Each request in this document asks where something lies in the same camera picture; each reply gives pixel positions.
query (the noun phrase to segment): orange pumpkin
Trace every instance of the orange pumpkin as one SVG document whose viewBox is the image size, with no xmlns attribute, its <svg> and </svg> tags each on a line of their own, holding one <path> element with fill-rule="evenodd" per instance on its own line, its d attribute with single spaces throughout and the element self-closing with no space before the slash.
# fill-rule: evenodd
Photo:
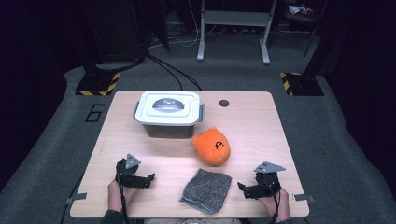
<svg viewBox="0 0 396 224">
<path fill-rule="evenodd" d="M 211 166 L 220 166 L 230 158 L 231 149 L 227 138 L 216 127 L 191 139 L 198 157 Z"/>
</svg>

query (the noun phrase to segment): yellow black striped tape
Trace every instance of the yellow black striped tape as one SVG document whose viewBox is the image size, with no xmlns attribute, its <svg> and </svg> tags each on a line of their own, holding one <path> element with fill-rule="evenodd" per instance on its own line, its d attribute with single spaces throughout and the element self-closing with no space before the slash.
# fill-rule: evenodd
<svg viewBox="0 0 396 224">
<path fill-rule="evenodd" d="M 293 95 L 286 74 L 300 76 L 301 73 L 280 73 L 280 77 L 282 78 L 283 87 L 285 88 L 286 94 Z"/>
<path fill-rule="evenodd" d="M 85 95 L 85 96 L 93 96 L 93 95 L 110 95 L 111 92 L 116 88 L 117 81 L 119 80 L 120 73 L 117 73 L 113 80 L 111 80 L 111 84 L 106 91 L 76 91 L 76 95 Z"/>
</svg>

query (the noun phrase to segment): hand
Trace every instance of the hand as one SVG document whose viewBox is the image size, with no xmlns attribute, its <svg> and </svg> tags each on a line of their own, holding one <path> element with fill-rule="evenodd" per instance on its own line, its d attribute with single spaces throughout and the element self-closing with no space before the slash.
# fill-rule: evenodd
<svg viewBox="0 0 396 224">
<path fill-rule="evenodd" d="M 108 197 L 107 197 L 107 205 L 108 210 L 114 210 L 118 212 L 122 212 L 122 202 L 121 202 L 121 193 L 120 186 L 116 180 L 111 181 L 111 183 L 107 186 L 108 188 Z M 123 195 L 125 197 L 125 204 L 131 202 L 132 197 L 139 189 L 134 188 L 123 188 Z"/>
<path fill-rule="evenodd" d="M 280 189 L 276 193 L 276 199 L 279 202 L 279 207 L 277 211 L 276 222 L 284 221 L 290 218 L 290 210 L 289 210 L 289 194 L 284 189 Z M 272 217 L 276 211 L 276 205 L 274 197 L 263 197 L 258 198 L 258 200 L 264 205 L 268 214 Z"/>
</svg>

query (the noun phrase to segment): white plastic container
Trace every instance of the white plastic container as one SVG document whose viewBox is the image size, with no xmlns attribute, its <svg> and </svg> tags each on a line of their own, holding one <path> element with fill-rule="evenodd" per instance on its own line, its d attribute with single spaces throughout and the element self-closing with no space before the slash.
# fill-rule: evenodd
<svg viewBox="0 0 396 224">
<path fill-rule="evenodd" d="M 199 95 L 189 91 L 146 91 L 134 111 L 148 136 L 157 138 L 191 138 L 203 118 Z"/>
</svg>

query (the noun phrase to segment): gray carpet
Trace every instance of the gray carpet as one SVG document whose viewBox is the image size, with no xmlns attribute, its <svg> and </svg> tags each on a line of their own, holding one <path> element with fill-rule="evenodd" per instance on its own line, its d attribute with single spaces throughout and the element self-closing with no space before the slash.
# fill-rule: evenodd
<svg viewBox="0 0 396 224">
<path fill-rule="evenodd" d="M 288 96 L 280 72 L 303 72 L 315 45 L 303 58 L 306 39 L 279 34 L 263 65 L 258 35 L 217 36 L 206 42 L 205 60 L 196 61 L 198 43 L 186 48 L 171 44 L 149 52 L 194 77 L 204 91 L 269 91 L 287 136 L 291 154 L 309 204 L 310 223 L 396 223 L 396 202 L 378 170 L 366 160 L 346 130 L 343 115 L 325 79 L 317 77 L 325 96 Z M 121 64 L 108 64 L 117 67 Z M 67 72 L 64 100 L 31 153 L 0 194 L 0 223 L 60 223 L 64 200 L 83 174 L 106 118 L 113 94 L 76 96 L 82 68 Z M 197 91 L 177 75 L 183 91 Z M 177 81 L 146 59 L 122 72 L 115 91 L 180 90 Z M 103 113 L 85 122 L 94 104 Z M 265 223 L 268 219 L 251 219 Z M 64 223 L 97 223 L 74 219 Z M 296 218 L 295 223 L 305 223 Z"/>
</svg>

